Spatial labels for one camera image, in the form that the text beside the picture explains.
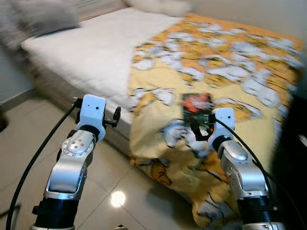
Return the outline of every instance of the baseboard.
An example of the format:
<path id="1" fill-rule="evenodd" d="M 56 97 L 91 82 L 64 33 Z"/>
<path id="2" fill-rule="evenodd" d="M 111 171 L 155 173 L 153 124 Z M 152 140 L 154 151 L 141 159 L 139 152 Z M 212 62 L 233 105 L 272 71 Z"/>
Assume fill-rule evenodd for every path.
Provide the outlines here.
<path id="1" fill-rule="evenodd" d="M 12 98 L 1 102 L 0 104 L 0 108 L 2 111 L 8 111 L 18 105 L 20 105 L 21 103 L 25 102 L 26 100 L 29 100 L 33 97 L 35 97 L 36 91 L 35 89 L 30 89 L 30 90 L 26 90 L 24 92 L 21 92 L 20 94 L 13 96 Z"/>

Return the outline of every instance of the tile floor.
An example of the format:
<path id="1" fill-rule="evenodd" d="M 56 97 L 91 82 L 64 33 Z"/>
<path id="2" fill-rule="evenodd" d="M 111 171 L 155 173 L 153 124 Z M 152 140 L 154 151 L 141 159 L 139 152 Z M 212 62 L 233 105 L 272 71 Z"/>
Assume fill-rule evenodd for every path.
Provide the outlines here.
<path id="1" fill-rule="evenodd" d="M 9 126 L 0 133 L 0 213 L 11 202 L 21 174 L 46 135 L 63 112 L 50 102 L 33 98 L 6 113 Z M 56 154 L 68 132 L 74 128 L 68 118 L 55 133 L 30 171 L 18 203 L 21 209 L 16 230 L 28 230 L 34 223 L 34 205 L 42 199 Z M 111 205 L 113 192 L 122 191 L 123 206 Z M 5 228 L 6 217 L 0 219 Z M 75 219 L 79 230 L 111 230 L 119 224 L 129 230 L 196 230 L 191 206 L 175 192 L 132 168 L 129 160 L 106 142 L 99 142 L 89 167 L 88 178 Z"/>

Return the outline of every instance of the yellow bedsheet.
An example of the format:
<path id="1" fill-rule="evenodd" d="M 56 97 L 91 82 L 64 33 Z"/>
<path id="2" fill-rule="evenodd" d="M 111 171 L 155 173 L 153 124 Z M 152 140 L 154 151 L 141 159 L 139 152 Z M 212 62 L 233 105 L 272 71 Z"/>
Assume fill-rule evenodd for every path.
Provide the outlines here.
<path id="1" fill-rule="evenodd" d="M 266 169 L 302 63 L 302 43 L 253 26 L 189 14 L 135 49 L 129 93 L 132 161 L 185 193 L 200 226 L 225 224 L 236 203 L 216 152 L 183 126 L 183 93 L 232 107 L 236 132 Z"/>

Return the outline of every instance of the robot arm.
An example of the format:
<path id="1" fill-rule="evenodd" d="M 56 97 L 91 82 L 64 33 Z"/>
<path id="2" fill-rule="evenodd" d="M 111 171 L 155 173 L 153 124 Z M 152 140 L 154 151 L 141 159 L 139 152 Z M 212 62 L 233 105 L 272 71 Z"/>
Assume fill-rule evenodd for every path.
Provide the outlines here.
<path id="1" fill-rule="evenodd" d="M 214 117 L 232 130 L 235 129 L 232 108 L 215 109 Z M 285 230 L 271 206 L 264 175 L 253 163 L 251 154 L 234 141 L 233 135 L 224 126 L 215 121 L 208 143 L 212 150 L 218 152 L 221 167 L 230 178 L 230 188 L 243 219 L 243 230 Z"/>
<path id="2" fill-rule="evenodd" d="M 93 159 L 96 142 L 106 133 L 106 124 L 115 127 L 120 118 L 120 107 L 113 120 L 105 118 L 106 100 L 85 95 L 77 131 L 61 147 L 61 155 L 48 179 L 44 198 L 33 208 L 37 215 L 32 230 L 73 230 L 78 203 L 87 175 L 87 167 Z"/>

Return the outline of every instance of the black cable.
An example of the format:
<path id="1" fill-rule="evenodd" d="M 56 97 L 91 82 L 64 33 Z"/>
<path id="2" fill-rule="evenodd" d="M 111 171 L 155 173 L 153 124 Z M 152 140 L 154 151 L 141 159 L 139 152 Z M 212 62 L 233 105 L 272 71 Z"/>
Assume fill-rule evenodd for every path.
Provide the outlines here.
<path id="1" fill-rule="evenodd" d="M 235 133 L 230 127 L 228 127 L 225 123 L 223 123 L 222 121 L 218 120 L 218 119 L 215 119 L 216 122 L 220 123 L 222 126 L 224 126 L 229 132 L 231 132 L 237 139 L 238 141 L 241 142 L 241 144 L 250 152 L 250 154 L 252 155 L 252 157 L 254 158 L 253 162 L 255 165 L 257 165 L 261 172 L 263 173 L 264 175 L 264 179 L 265 179 L 265 183 L 267 184 L 267 187 L 268 187 L 268 190 L 269 190 L 269 194 L 270 194 L 270 197 L 272 197 L 273 199 L 273 196 L 272 196 L 272 190 L 271 190 L 271 186 L 269 184 L 269 180 L 268 180 L 268 177 L 276 184 L 278 185 L 279 187 L 281 187 L 283 189 L 283 191 L 286 193 L 286 195 L 288 196 L 288 198 L 290 199 L 290 202 L 293 206 L 293 208 L 295 209 L 295 211 L 297 212 L 299 218 L 300 218 L 300 221 L 302 223 L 302 225 L 304 226 L 305 230 L 306 230 L 306 225 L 304 223 L 304 219 L 303 217 L 301 216 L 301 214 L 299 213 L 299 210 L 298 208 L 296 207 L 293 199 L 291 198 L 290 194 L 288 193 L 288 191 L 283 187 L 282 184 L 280 184 L 277 179 L 275 177 L 273 177 L 271 174 L 269 174 L 267 171 L 264 170 L 263 166 L 261 165 L 260 161 L 258 160 L 257 156 L 254 154 L 254 152 L 248 147 L 248 145 L 239 137 L 239 135 L 237 133 Z"/>
<path id="2" fill-rule="evenodd" d="M 241 144 L 250 152 L 250 154 L 252 155 L 252 157 L 255 159 L 256 161 L 256 165 L 259 167 L 259 169 L 261 170 L 261 172 L 263 173 L 263 177 L 265 180 L 265 183 L 267 184 L 268 187 L 268 191 L 269 191 L 269 196 L 272 198 L 272 201 L 274 200 L 273 198 L 273 193 L 272 193 L 272 188 L 269 182 L 269 179 L 266 175 L 266 171 L 264 170 L 263 166 L 261 165 L 260 161 L 258 160 L 257 156 L 254 154 L 254 152 L 248 147 L 248 145 L 239 137 L 239 135 L 237 133 L 235 133 L 230 127 L 228 127 L 226 124 L 224 124 L 222 121 L 215 119 L 216 122 L 220 123 L 222 126 L 224 126 L 229 132 L 231 132 L 240 142 Z"/>
<path id="3" fill-rule="evenodd" d="M 17 188 L 14 192 L 14 196 L 12 198 L 11 201 L 11 205 L 10 205 L 10 209 L 9 209 L 9 213 L 8 213 L 8 217 L 6 220 L 6 230 L 11 230 L 11 224 L 12 224 L 12 217 L 14 214 L 14 208 L 18 199 L 18 195 L 21 191 L 21 188 L 24 184 L 24 181 L 27 177 L 27 175 L 29 174 L 30 169 L 32 168 L 32 166 L 34 165 L 36 159 L 38 158 L 38 156 L 40 155 L 40 153 L 42 152 L 42 150 L 44 149 L 44 147 L 46 146 L 46 144 L 48 143 L 48 141 L 51 139 L 51 137 L 53 136 L 53 134 L 56 132 L 56 130 L 58 129 L 58 127 L 63 123 L 63 121 L 68 117 L 68 115 L 74 110 L 74 108 L 76 108 L 78 106 L 77 102 L 75 102 L 72 107 L 69 109 L 69 111 L 66 112 L 66 114 L 64 114 L 64 116 L 59 120 L 59 122 L 53 127 L 53 129 L 51 130 L 51 132 L 48 134 L 48 136 L 46 137 L 46 139 L 44 140 L 44 142 L 41 144 L 41 146 L 39 147 L 39 149 L 36 151 L 36 153 L 34 154 L 33 158 L 30 160 L 28 166 L 26 167 L 23 175 L 21 176 L 21 179 L 17 185 Z"/>

